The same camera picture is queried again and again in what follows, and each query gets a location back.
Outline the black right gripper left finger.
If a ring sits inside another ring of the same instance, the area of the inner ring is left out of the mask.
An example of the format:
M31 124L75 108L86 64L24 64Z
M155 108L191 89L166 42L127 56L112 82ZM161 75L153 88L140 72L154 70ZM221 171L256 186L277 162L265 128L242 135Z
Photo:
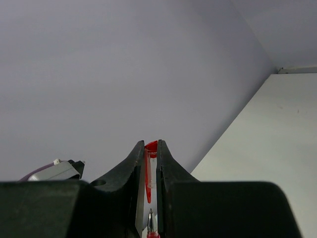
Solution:
M0 184L3 238L139 238L143 230L144 141L93 182Z

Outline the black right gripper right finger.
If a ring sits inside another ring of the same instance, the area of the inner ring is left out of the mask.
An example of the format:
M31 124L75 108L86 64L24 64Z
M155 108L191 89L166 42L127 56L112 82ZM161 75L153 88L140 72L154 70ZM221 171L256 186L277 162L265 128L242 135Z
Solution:
M299 238L284 192L266 181L202 182L157 147L158 233L163 238Z

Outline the red pen cap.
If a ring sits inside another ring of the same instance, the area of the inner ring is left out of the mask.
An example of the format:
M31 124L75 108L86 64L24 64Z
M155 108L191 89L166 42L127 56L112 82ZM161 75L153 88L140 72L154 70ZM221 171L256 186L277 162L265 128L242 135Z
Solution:
M145 146L145 191L147 202L152 202L152 194L156 189L156 168L157 168L158 141L150 142Z

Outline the red gel pen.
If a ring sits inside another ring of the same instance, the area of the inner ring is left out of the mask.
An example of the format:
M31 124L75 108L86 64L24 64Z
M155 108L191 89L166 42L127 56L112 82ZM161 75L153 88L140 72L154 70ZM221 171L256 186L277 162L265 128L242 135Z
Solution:
M148 216L147 238L160 238L158 233L157 221L152 209L150 209Z

